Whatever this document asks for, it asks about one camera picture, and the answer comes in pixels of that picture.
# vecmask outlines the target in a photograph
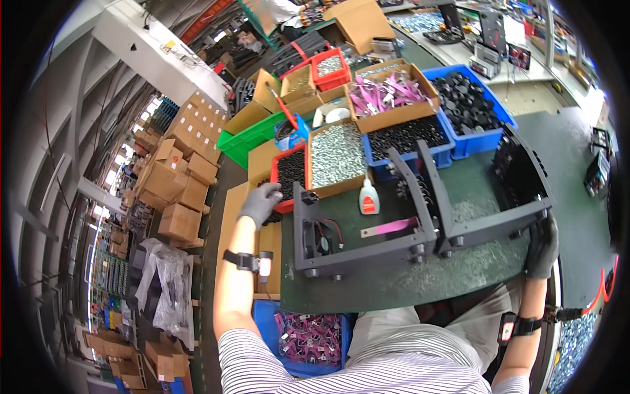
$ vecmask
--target white wall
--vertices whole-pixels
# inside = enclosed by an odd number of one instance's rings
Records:
[[[119,0],[102,13],[93,35],[177,105],[201,90],[225,109],[224,81],[160,21],[149,17],[149,30],[143,29],[143,13],[133,0]],[[170,41],[175,51],[192,56],[197,63],[191,66],[175,53],[164,53],[161,46]]]

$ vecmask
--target worker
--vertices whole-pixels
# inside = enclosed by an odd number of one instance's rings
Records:
[[[248,195],[230,252],[254,253],[255,233],[282,199],[279,190],[278,183],[266,183]],[[558,229],[551,213],[530,228],[530,238],[518,317],[532,322],[542,318],[547,279],[558,257]],[[224,256],[233,260],[229,252]],[[261,339],[251,317],[252,298],[252,273],[224,257],[214,296],[224,393],[529,392],[540,326],[512,336],[492,386],[482,377],[498,353],[501,316],[513,308],[504,285],[445,328],[422,324],[412,306],[360,313],[346,368],[304,380],[291,377]]]
[[[300,20],[300,12],[319,6],[319,2],[311,1],[303,6],[296,6],[289,0],[266,0],[268,10],[277,25],[280,25],[280,32],[289,41],[295,41],[304,34],[304,25]]]

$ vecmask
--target factory floor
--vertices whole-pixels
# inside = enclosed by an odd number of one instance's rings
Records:
[[[441,64],[427,51],[417,46],[414,42],[400,35],[405,42],[403,56],[410,62],[414,62],[420,69],[440,67]],[[265,67],[266,60],[273,54],[268,49],[260,61],[250,65],[241,74],[243,77],[252,75],[260,67]],[[519,83],[507,85],[494,85],[493,91],[509,109],[512,115],[548,111],[556,112],[565,107],[561,98],[551,90],[548,83]],[[200,346],[195,348],[195,358],[191,360],[191,377],[195,393],[221,392],[221,369],[219,367],[219,353],[217,340],[212,328],[212,302],[214,297],[214,279],[216,269],[216,256],[219,247],[219,235],[223,208],[226,202],[227,191],[247,180],[247,171],[222,155],[219,162],[221,168],[217,174],[219,182],[209,192],[207,205],[212,207],[209,221],[202,223],[202,231],[207,231],[206,244],[203,250],[195,251],[202,255],[201,275],[197,275],[198,289],[193,288],[193,293],[199,292],[201,308],[195,313],[196,339]]]

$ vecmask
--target red banner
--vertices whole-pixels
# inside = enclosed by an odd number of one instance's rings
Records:
[[[197,19],[188,26],[188,28],[181,34],[180,38],[186,45],[188,45],[193,38],[197,36],[201,30],[210,23],[225,7],[230,5],[234,0],[217,0],[212,3],[204,12],[199,14]]]

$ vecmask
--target forearm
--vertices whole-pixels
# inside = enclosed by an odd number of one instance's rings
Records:
[[[519,317],[542,318],[546,295],[547,279],[528,279],[523,288]],[[511,376],[529,376],[536,361],[540,341],[541,329],[534,331],[532,335],[512,337],[492,384]]]
[[[256,224],[248,216],[241,216],[234,228],[229,249],[234,253],[254,253]],[[214,290],[214,332],[217,340],[232,328],[247,328],[258,333],[251,319],[254,295],[253,274],[238,270],[236,265],[221,262],[219,280]]]

